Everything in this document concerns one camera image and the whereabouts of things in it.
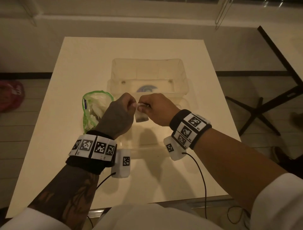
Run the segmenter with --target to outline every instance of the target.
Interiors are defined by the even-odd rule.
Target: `plastic bag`
[[[113,100],[113,96],[103,90],[92,91],[82,97],[84,133],[97,126]]]
[[[24,89],[19,81],[0,81],[0,112],[17,109],[23,99]]]

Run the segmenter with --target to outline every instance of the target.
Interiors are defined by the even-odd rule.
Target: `tattooed forearm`
[[[71,229],[82,229],[99,176],[66,165],[28,206]]]

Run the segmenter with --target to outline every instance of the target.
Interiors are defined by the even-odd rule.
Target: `red object on floor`
[[[17,109],[24,99],[24,88],[19,81],[0,81],[0,112]]]

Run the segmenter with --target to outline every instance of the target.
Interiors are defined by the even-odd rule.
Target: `forearm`
[[[98,180],[98,175],[66,165],[28,207],[61,221],[71,229],[82,229]]]
[[[201,136],[194,151],[218,184],[249,211],[258,194],[286,173],[261,153],[214,129]]]

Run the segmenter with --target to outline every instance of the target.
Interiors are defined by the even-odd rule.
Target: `green-trimmed plastic bag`
[[[113,96],[103,90],[84,94],[82,97],[84,133],[96,127],[113,100]]]

